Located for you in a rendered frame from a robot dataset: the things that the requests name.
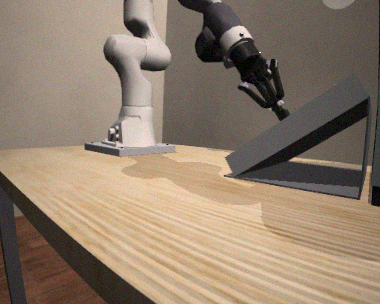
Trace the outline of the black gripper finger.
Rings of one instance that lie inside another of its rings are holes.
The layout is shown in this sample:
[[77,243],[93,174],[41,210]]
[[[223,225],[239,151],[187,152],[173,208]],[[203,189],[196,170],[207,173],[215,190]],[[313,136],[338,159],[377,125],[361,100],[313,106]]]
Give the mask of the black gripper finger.
[[274,111],[280,121],[283,120],[280,114],[278,113],[277,109],[275,108],[274,103],[272,103],[272,100],[269,94],[267,93],[266,89],[264,88],[263,84],[257,81],[250,71],[247,71],[246,75],[252,81],[254,86],[256,86],[256,88],[258,89],[258,91],[260,92],[264,100],[266,101],[266,103],[255,92],[253,92],[251,89],[248,88],[248,85],[246,84],[245,81],[241,81],[241,84],[238,86],[238,89],[248,94],[262,108],[268,108],[269,111]]
[[272,102],[274,102],[275,108],[277,109],[277,111],[280,111],[283,109],[282,106],[283,106],[284,102],[282,101],[282,98],[285,96],[285,94],[284,94],[284,90],[283,90],[281,79],[280,79],[279,72],[278,72],[278,61],[276,61],[275,59],[266,60],[266,65],[268,65],[268,67],[271,70],[271,74],[272,74],[272,78],[273,78],[273,82],[275,85],[276,92],[275,92],[273,86],[271,85],[268,76],[263,75],[259,66],[255,65],[254,70],[256,71],[260,80],[264,84],[269,96],[272,99]]

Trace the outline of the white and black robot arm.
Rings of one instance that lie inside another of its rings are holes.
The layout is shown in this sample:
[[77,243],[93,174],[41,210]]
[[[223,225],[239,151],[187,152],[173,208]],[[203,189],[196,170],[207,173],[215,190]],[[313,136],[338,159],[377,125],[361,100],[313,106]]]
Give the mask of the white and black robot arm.
[[[235,67],[230,59],[231,51],[246,41],[254,44],[238,16],[221,0],[178,1],[188,9],[203,13],[203,30],[195,42],[202,62],[223,62],[226,69]],[[108,139],[101,143],[114,147],[156,146],[153,87],[141,70],[165,70],[171,53],[154,25],[153,0],[124,0],[123,21],[133,36],[111,35],[104,44],[105,59],[121,81],[122,106],[118,119],[108,129]]]

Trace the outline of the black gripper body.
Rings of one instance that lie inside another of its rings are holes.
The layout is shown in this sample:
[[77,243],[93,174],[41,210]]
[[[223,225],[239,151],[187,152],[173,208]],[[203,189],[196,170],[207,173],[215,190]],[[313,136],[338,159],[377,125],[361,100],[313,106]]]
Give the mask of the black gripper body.
[[267,76],[268,65],[266,65],[266,59],[262,57],[251,41],[246,41],[236,46],[230,54],[230,59],[240,73],[242,81],[253,84],[246,75],[247,71],[250,71],[255,79],[261,82],[254,70],[255,65],[259,66],[264,76]]

